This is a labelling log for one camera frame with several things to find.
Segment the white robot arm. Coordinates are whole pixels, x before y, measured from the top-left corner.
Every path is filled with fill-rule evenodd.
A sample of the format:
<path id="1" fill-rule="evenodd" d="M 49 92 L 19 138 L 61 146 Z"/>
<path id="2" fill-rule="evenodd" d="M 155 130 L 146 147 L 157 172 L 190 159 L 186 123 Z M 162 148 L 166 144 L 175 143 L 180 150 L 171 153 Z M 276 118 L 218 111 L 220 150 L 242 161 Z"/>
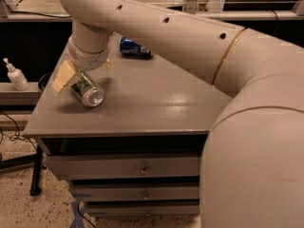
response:
<path id="1" fill-rule="evenodd" d="M 304 228 L 304 50 L 134 0 L 60 0 L 231 96 L 200 161 L 202 228 Z"/>

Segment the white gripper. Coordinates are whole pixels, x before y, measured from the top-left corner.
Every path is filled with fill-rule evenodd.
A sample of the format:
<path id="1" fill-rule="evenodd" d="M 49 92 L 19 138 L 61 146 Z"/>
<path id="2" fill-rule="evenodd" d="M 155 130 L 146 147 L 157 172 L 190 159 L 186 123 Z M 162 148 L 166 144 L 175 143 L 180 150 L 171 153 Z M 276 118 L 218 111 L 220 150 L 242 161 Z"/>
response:
<path id="1" fill-rule="evenodd" d="M 62 62 L 52 83 L 52 88 L 57 94 L 59 94 L 68 84 L 76 80 L 76 67 L 87 71 L 98 67 L 102 67 L 102 69 L 110 72 L 114 71 L 114 66 L 110 60 L 107 59 L 108 48 L 101 52 L 84 52 L 77 48 L 72 37 L 69 37 L 67 42 L 67 55 L 70 61 L 65 60 Z"/>

